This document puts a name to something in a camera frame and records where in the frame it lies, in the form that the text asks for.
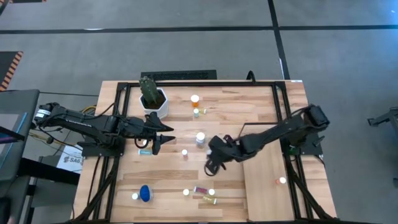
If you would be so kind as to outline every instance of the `wooden table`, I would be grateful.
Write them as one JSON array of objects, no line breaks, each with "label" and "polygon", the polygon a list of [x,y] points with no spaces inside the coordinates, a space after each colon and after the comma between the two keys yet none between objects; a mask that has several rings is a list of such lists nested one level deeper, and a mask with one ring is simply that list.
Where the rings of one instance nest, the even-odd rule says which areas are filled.
[{"label": "wooden table", "polygon": [[[116,81],[103,82],[97,114],[114,102],[117,84]],[[286,87],[292,111],[307,106],[302,82],[286,81]],[[195,145],[197,132],[204,132],[207,141],[214,135],[223,137],[230,134],[235,138],[245,122],[277,122],[271,88],[214,86],[163,89],[170,103],[169,115],[162,122],[175,129],[166,134],[176,136],[176,140],[162,145],[157,156],[140,156],[134,142],[127,141],[119,165],[111,222],[245,222],[248,218],[253,221],[294,220],[288,185],[275,184],[279,177],[286,177],[279,141],[266,145],[255,158],[243,163],[226,163],[227,170],[221,170],[214,177],[208,177],[203,170],[206,149]],[[206,115],[193,117],[190,102],[193,94],[200,96],[200,107],[208,110]],[[132,89],[128,116],[144,118],[144,111],[138,102],[140,95],[139,88]],[[270,127],[272,125],[246,126],[243,134],[259,133]],[[183,149],[188,150],[188,160],[181,155]],[[335,217],[322,163],[314,156],[302,156],[302,160],[309,191],[325,211]],[[76,214],[86,207],[95,163],[96,158],[84,161],[74,203]],[[93,195],[98,187],[100,169],[101,163]],[[152,187],[153,200],[149,203],[132,200],[131,194],[139,191],[144,184]],[[217,204],[204,202],[200,194],[183,196],[183,189],[192,190],[194,186],[215,189]],[[302,216],[305,217],[303,198],[297,190]],[[106,199],[103,199],[100,218],[104,216],[105,206]]]}]

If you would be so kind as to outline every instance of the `orange caution stripe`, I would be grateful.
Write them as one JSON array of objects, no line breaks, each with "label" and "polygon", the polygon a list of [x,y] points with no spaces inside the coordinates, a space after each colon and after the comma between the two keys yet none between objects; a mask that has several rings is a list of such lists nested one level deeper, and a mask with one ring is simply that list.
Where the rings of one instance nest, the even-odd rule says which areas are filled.
[{"label": "orange caution stripe", "polygon": [[11,82],[12,77],[14,76],[17,66],[18,66],[19,62],[21,61],[23,54],[24,54],[23,52],[18,52],[15,54],[15,57],[14,57],[14,59],[12,59],[12,63],[10,64],[10,67],[8,68],[8,72],[6,73],[4,80],[1,82],[0,91],[4,91],[7,89],[8,85]]}]

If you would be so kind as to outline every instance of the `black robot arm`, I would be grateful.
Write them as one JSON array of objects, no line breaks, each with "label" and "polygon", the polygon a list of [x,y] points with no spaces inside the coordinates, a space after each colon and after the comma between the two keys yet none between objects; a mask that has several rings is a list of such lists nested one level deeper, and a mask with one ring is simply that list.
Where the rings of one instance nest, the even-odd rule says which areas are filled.
[{"label": "black robot arm", "polygon": [[279,138],[286,138],[291,146],[299,146],[305,142],[308,134],[323,131],[329,125],[328,118],[319,106],[310,105],[302,108],[286,118],[280,124],[259,134],[247,134],[232,139],[224,136],[224,141],[214,136],[209,142],[211,154],[205,165],[207,175],[215,175],[220,166],[225,169],[224,162],[235,160],[245,161],[254,157],[262,148]]},{"label": "black robot arm", "polygon": [[39,129],[52,126],[61,126],[89,137],[92,141],[78,142],[83,147],[100,147],[118,149],[124,147],[125,139],[146,139],[143,148],[153,141],[152,153],[157,155],[160,145],[174,139],[173,136],[157,135],[157,132],[173,131],[160,122],[156,113],[146,115],[146,122],[137,117],[123,118],[121,116],[99,115],[93,116],[79,111],[68,110],[58,103],[40,105],[34,117]]}]

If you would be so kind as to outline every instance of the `gray floor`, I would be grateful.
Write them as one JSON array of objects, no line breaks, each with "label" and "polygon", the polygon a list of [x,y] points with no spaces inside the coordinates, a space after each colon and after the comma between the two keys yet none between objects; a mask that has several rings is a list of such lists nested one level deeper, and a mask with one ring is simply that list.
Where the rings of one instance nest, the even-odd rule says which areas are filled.
[{"label": "gray floor", "polygon": [[[274,2],[281,26],[398,24],[394,0]],[[260,0],[49,0],[8,5],[0,17],[1,30],[271,24],[267,1]],[[396,223],[398,138],[389,124],[371,128],[366,118],[398,106],[398,30],[281,36],[291,79],[304,81],[309,102],[331,120],[322,146],[338,216]],[[0,50],[24,52],[12,89],[97,95],[102,80],[136,80],[141,72],[162,70],[217,69],[219,79],[241,79],[253,70],[257,79],[282,78],[272,31],[0,35]],[[96,98],[40,96],[47,101],[81,109]],[[34,140],[28,146],[29,158],[54,153]],[[67,205],[43,209],[34,223],[61,222],[69,214]]]}]

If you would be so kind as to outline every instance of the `small toy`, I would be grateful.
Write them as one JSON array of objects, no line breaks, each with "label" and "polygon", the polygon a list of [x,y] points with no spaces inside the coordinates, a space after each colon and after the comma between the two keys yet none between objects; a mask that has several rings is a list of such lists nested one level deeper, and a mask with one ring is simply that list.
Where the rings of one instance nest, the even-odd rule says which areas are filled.
[{"label": "small toy", "polygon": [[149,202],[153,198],[152,190],[148,185],[143,185],[139,190],[139,195],[143,202]]}]

